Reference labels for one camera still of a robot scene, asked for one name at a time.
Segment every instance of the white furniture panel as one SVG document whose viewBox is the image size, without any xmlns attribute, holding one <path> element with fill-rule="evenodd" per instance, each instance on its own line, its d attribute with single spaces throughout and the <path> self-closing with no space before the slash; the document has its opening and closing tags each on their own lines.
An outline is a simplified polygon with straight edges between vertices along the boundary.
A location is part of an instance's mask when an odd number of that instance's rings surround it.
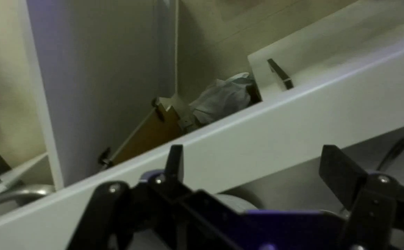
<svg viewBox="0 0 404 250">
<path fill-rule="evenodd" d="M 120 146 L 154 98 L 175 92 L 177 2 L 26 6 L 52 176 L 68 187 L 98 171 L 97 158 Z"/>
</svg>

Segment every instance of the white panel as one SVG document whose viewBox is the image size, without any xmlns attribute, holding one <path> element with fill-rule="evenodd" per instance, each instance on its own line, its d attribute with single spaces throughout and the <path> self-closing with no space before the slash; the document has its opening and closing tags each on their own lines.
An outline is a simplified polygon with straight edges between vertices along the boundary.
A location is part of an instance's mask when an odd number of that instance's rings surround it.
<svg viewBox="0 0 404 250">
<path fill-rule="evenodd" d="M 62 171 L 59 169 L 59 160 L 57 155 L 57 148 L 55 142 L 52 138 L 52 124 L 50 119 L 50 112 L 47 106 L 47 101 L 44 98 L 44 88 L 43 88 L 43 81 L 41 81 L 41 74 L 40 74 L 40 66 L 39 60 L 36 56 L 36 48 L 34 48 L 34 41 L 33 41 L 33 33 L 32 33 L 32 26 L 29 20 L 29 13 L 27 13 L 27 5 L 26 0 L 18 0 L 18 5 L 20 8 L 20 23 L 22 23 L 22 38 L 25 40 L 25 49 L 26 49 L 26 56 L 27 56 L 27 63 L 30 66 L 30 74 L 34 83 L 33 94 L 37 105 L 37 115 L 44 137 L 44 144 L 45 149 L 48 153 L 48 163 L 50 163 L 50 173 L 51 178 L 54 183 L 55 190 L 62 190 L 64 188 L 64 178 L 62 178 Z"/>
<path fill-rule="evenodd" d="M 404 40 L 404 2 L 356 2 L 248 56 L 262 101 L 286 92 L 275 60 L 294 87 L 333 80 L 394 53 Z"/>
<path fill-rule="evenodd" d="M 158 33 L 159 96 L 177 94 L 177 24 L 179 0 L 155 0 Z"/>
<path fill-rule="evenodd" d="M 27 10 L 51 123 L 47 145 L 57 152 L 48 149 L 51 166 L 70 185 L 98 171 L 100 153 L 122 144 L 152 98 L 173 91 L 173 71 L 161 78 L 161 65 L 173 66 L 162 58 L 175 38 L 159 38 L 157 0 L 27 0 Z"/>
</svg>

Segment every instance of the plastic bag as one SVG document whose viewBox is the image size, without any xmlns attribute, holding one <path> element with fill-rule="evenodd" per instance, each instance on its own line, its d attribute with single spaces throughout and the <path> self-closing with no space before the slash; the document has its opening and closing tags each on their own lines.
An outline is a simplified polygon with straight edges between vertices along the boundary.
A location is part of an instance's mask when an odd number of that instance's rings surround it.
<svg viewBox="0 0 404 250">
<path fill-rule="evenodd" d="M 216 80 L 197 101 L 188 105 L 200 124 L 211 124 L 250 105 L 247 88 L 254 84 L 248 73 L 233 76 L 226 81 Z"/>
</svg>

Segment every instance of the white shelf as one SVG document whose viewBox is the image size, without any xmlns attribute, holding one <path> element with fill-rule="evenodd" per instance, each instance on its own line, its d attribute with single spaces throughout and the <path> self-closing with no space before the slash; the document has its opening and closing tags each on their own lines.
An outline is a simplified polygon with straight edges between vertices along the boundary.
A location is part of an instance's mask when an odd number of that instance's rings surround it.
<svg viewBox="0 0 404 250">
<path fill-rule="evenodd" d="M 286 92 L 268 60 L 294 87 L 327 83 L 361 70 L 404 48 L 404 2 L 354 5 L 248 56 L 263 101 Z"/>
</svg>

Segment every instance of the white wall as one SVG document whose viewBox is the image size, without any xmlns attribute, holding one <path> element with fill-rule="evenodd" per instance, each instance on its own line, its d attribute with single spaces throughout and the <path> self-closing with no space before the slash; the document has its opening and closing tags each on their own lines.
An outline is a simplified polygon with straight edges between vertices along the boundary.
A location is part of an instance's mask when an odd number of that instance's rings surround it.
<svg viewBox="0 0 404 250">
<path fill-rule="evenodd" d="M 0 0 L 0 155 L 11 167 L 45 152 L 32 96 L 19 5 Z"/>
</svg>

